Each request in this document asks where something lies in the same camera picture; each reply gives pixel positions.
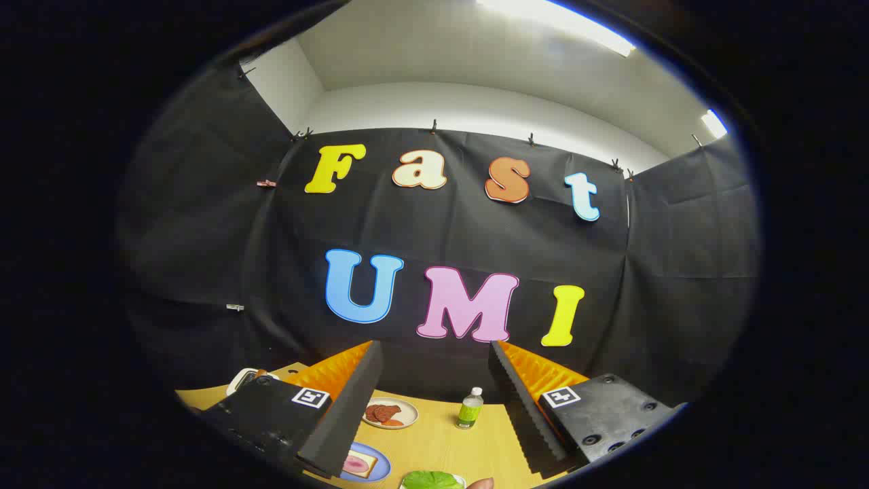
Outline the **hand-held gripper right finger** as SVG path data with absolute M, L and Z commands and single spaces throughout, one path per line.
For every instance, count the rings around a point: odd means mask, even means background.
M 543 476 L 611 461 L 685 408 L 615 374 L 588 378 L 508 342 L 490 344 L 488 365 L 530 470 Z

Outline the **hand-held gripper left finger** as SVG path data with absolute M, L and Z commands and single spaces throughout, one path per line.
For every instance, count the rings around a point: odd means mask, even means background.
M 382 370 L 381 343 L 367 341 L 288 380 L 257 377 L 201 418 L 276 470 L 336 477 Z

